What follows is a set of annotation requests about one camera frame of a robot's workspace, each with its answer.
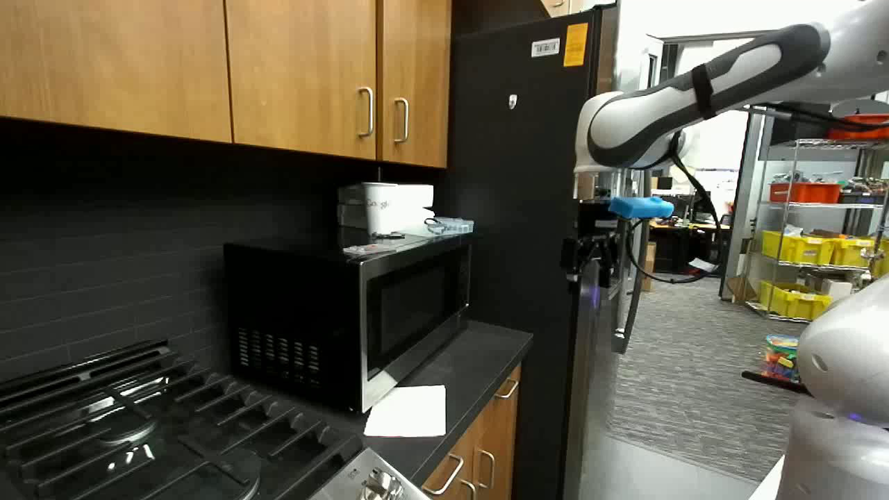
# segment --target sticker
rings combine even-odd
[[[552,58],[561,50],[561,40],[530,43],[530,58]]]
[[[563,66],[584,66],[588,22],[576,22],[563,36]]]

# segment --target lower cabinet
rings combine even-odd
[[[509,500],[522,371],[511,371],[498,394],[447,451],[422,489],[447,500]]]

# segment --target stovetop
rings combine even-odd
[[[166,346],[0,387],[0,497],[309,497],[362,433]]]

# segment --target backsplash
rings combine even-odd
[[[363,178],[377,166],[0,123],[0,382],[141,339],[226,368],[222,241],[331,232],[336,186]]]

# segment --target robotic arm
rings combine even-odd
[[[648,169],[669,136],[751,104],[836,104],[889,90],[889,0],[793,26],[645,93],[587,100],[576,172]],[[793,416],[779,497],[889,497],[889,278],[843,300],[801,339],[811,400]]]

